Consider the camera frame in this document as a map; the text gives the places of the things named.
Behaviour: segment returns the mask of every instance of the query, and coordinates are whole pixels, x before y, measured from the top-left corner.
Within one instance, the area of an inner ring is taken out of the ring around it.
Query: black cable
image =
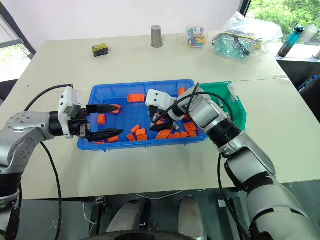
[[[65,88],[65,87],[73,87],[72,84],[64,84],[64,85],[57,85],[57,86],[53,86],[48,88],[47,90],[44,90],[43,92],[39,93],[29,104],[28,106],[26,106],[26,108],[24,109],[24,111],[28,111],[29,108],[44,94],[46,94],[47,92],[54,90],[54,89],[59,89],[59,88]],[[41,146],[44,148],[44,150],[46,151],[46,153],[48,154],[48,157],[50,159],[50,163],[51,166],[53,168],[54,171],[54,175],[55,175],[55,180],[56,180],[56,186],[58,188],[58,207],[59,207],[59,214],[58,214],[58,225],[56,228],[56,234],[55,234],[55,240],[59,239],[59,234],[60,234],[60,229],[61,229],[61,222],[62,222],[62,196],[61,196],[61,187],[60,187],[60,181],[59,181],[59,175],[54,163],[54,160],[51,156],[50,151],[48,150],[47,146],[43,143],[40,142]],[[20,189],[20,193],[19,193],[19,206],[21,207],[22,204],[22,189],[21,189],[21,183],[19,185],[19,189]]]
[[[219,154],[219,158],[218,158],[218,167],[217,167],[217,173],[218,173],[218,184],[219,184],[219,189],[222,195],[222,198],[225,202],[226,207],[228,208],[233,220],[235,221],[235,224],[237,225],[238,229],[240,230],[240,232],[242,233],[242,235],[244,236],[244,238],[246,240],[250,240],[250,237],[248,236],[247,232],[244,230],[244,228],[242,227],[241,223],[238,220],[237,215],[235,214],[235,212],[233,211],[233,209],[231,208],[231,205],[229,203],[229,200],[227,199],[227,196],[225,195],[224,191],[223,191],[223,187],[221,184],[221,175],[220,175],[220,164],[221,164],[221,157],[222,155]]]
[[[48,88],[47,90],[44,90],[43,92],[39,93],[29,104],[28,106],[26,106],[26,108],[24,109],[24,111],[28,111],[29,108],[41,97],[43,96],[44,94],[46,94],[47,92],[50,92],[51,90],[54,90],[54,89],[60,89],[60,88],[65,88],[65,87],[73,87],[72,84],[64,84],[64,85],[57,85],[57,86],[53,86],[53,87],[50,87]]]
[[[159,121],[161,118],[163,118],[172,108],[174,108],[175,106],[177,106],[179,103],[181,103],[183,100],[186,100],[188,98],[191,97],[192,94],[189,94],[187,96],[184,96],[183,98],[179,99],[178,101],[174,102],[174,104],[172,104],[170,107],[168,107],[165,111],[163,111],[161,113],[160,116],[158,116],[155,120],[151,121],[153,124],[156,123],[157,121]],[[212,93],[212,92],[208,92],[208,91],[201,91],[201,92],[195,92],[194,93],[194,96],[196,95],[210,95],[210,96],[214,96],[218,99],[220,99],[225,105],[226,107],[229,109],[229,112],[230,112],[230,117],[231,117],[231,120],[233,121],[234,120],[234,113],[232,112],[231,110],[231,107],[230,105],[227,103],[226,100],[224,100],[221,96],[215,94],[215,93]]]
[[[190,108],[192,99],[194,98],[195,93],[196,93],[196,91],[197,91],[197,88],[199,87],[199,84],[200,84],[200,83],[198,82],[198,83],[194,86],[194,89],[193,89],[193,91],[192,91],[192,93],[191,93],[191,96],[190,96],[188,105],[186,106],[186,114],[187,114],[188,117],[190,117],[190,116],[189,116],[189,108]]]

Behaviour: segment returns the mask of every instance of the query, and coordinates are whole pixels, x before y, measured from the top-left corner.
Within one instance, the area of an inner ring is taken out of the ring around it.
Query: plastic bag
[[[239,12],[228,20],[222,30],[224,32],[212,39],[214,51],[239,60],[266,53],[268,44],[283,36],[279,25],[244,17]]]

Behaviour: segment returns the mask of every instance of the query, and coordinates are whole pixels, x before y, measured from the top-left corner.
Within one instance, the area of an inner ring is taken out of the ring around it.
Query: blue plastic tray
[[[128,94],[145,94],[147,95],[149,89],[154,89],[168,93],[172,97],[178,96],[178,89],[185,87],[186,89],[194,86],[195,83],[191,79],[170,80],[170,81],[150,81],[150,82],[136,82],[136,83],[121,83],[121,84],[107,84],[96,85],[92,88],[89,105],[90,104],[118,104],[121,105],[120,112],[107,113],[106,124],[97,124],[97,113],[92,113],[88,117],[91,123],[91,131],[97,132],[102,129],[115,128],[124,129],[124,132],[119,135],[119,140],[113,143],[94,144],[87,139],[78,139],[78,148],[81,150],[111,150],[124,148],[137,148],[148,146],[163,146],[174,144],[191,144],[205,140],[207,135],[199,128],[197,128],[197,137],[186,138],[170,138],[170,139],[156,139],[158,135],[155,131],[150,131],[151,126],[148,107],[145,102],[128,102]],[[184,124],[190,121],[181,120],[176,123],[180,127],[177,132],[185,131]],[[148,140],[146,141],[129,141],[127,135],[131,133],[131,129],[140,125],[140,128],[146,129]]]

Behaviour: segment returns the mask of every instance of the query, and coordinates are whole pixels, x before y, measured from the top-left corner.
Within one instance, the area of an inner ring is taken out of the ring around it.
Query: yellow black object
[[[102,43],[92,47],[93,56],[98,57],[100,55],[108,54],[108,45],[106,43]]]

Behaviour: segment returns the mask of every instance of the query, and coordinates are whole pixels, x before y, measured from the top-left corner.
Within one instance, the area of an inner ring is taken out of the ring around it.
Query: green plastic bin
[[[240,98],[237,97],[237,101],[232,101],[232,95],[228,89],[228,85],[232,84],[231,81],[224,81],[224,82],[215,82],[215,83],[203,83],[199,86],[205,91],[217,94],[221,96],[227,103],[230,105],[231,110],[233,112],[234,123],[241,129],[245,130],[246,128],[246,120],[247,120],[247,113],[245,111],[244,106],[242,105]],[[215,101],[218,105],[218,99],[214,96],[211,96],[211,99]],[[223,110],[226,113],[229,113],[228,107],[224,106]]]

